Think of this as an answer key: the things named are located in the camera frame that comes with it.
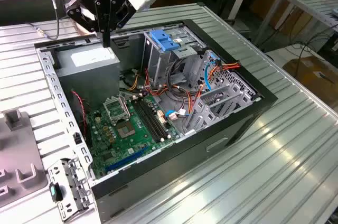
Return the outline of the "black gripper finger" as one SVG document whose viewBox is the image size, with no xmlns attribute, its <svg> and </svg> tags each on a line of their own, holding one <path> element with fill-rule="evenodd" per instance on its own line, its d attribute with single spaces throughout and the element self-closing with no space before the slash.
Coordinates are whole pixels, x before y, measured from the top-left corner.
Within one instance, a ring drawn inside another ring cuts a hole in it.
<svg viewBox="0 0 338 224">
<path fill-rule="evenodd" d="M 102 46 L 106 48 L 107 22 L 101 6 L 100 0 L 69 0 L 64 7 L 67 16 L 85 30 L 95 32 Z M 93 19 L 85 16 L 82 8 L 88 10 L 93 15 Z"/>
<path fill-rule="evenodd" d="M 128 0 L 122 3 L 118 3 L 116 0 L 110 0 L 106 47 L 110 47 L 111 32 L 114 32 L 116 29 L 121 29 L 133 15 L 134 7 Z"/>
</svg>

